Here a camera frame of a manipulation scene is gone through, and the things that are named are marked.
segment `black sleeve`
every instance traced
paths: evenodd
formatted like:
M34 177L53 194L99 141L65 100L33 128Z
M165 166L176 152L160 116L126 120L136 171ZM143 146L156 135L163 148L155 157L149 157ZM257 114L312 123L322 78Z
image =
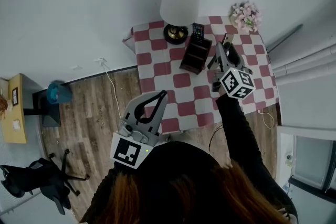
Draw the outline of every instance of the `black sleeve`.
M284 207L297 217L296 209L263 164L256 138L236 99L226 94L217 99L230 158L244 170L252 184L273 205Z

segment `gold lamp base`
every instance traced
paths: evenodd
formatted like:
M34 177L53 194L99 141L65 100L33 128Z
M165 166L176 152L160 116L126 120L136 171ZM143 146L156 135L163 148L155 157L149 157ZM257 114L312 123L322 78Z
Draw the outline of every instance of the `gold lamp base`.
M188 28L183 26L166 25L163 29L164 39L174 45L182 44L188 36Z

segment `wooden floor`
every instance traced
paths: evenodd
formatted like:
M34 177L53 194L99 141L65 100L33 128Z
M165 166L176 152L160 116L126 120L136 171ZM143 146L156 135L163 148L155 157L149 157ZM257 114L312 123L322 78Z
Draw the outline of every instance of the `wooden floor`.
M115 84L120 112L123 115L128 102L140 94L137 69L110 74ZM86 182L71 182L81 194L76 197L70 194L74 214L78 220L91 203L98 185L113 167L109 158L112 133L117 130L118 110L113 98L113 88L106 75L78 81L70 85L73 101L60 105L61 127L43 128L42 137L46 154L54 152L55 162L60 165L64 150L69 149L68 174L77 176L90 175ZM275 105L264 109L276 120ZM262 117L257 112L246 115L262 152L266 167L275 178L277 164L276 128L272 130L264 126ZM265 121L271 125L268 115ZM190 130L188 133L194 140L208 147L214 125ZM223 130L216 133L211 154L224 165L228 149Z

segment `office chair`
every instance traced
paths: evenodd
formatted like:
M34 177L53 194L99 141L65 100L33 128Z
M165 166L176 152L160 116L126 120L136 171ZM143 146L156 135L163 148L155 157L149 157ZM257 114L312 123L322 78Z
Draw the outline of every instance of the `office chair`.
M0 165L5 177L1 183L10 194L17 198L24 196L26 192L33 194L33 189L40 188L41 193L54 201L58 211L65 215L64 208L71 209L68 198L70 191L76 196L80 194L80 191L76 191L68 180L86 181L90 178L88 175L85 178L79 178L66 174L66 161L69 153L69 150L64 151L61 170L52 160L55 157L54 153L49 154L49 161L40 158L27 168Z

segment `remote control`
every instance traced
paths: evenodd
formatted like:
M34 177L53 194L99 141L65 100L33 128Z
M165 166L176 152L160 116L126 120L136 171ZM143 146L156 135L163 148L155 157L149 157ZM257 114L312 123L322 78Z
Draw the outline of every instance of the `remote control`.
M204 25L193 24L193 41L196 43L202 43L204 39Z

